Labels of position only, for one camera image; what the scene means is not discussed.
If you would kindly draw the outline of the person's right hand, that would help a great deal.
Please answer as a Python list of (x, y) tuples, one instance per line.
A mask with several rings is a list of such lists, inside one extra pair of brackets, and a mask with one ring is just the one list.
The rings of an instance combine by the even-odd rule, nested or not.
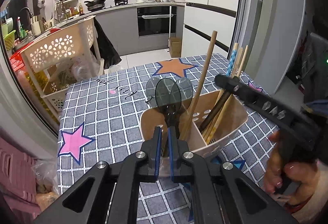
[(327, 166), (321, 162), (312, 164), (292, 162), (282, 164), (279, 154), (279, 132), (269, 137), (275, 147), (266, 164), (263, 188), (274, 194), (282, 187), (281, 173), (299, 182), (297, 190), (289, 196), (285, 208), (299, 223), (324, 223), (327, 221)]

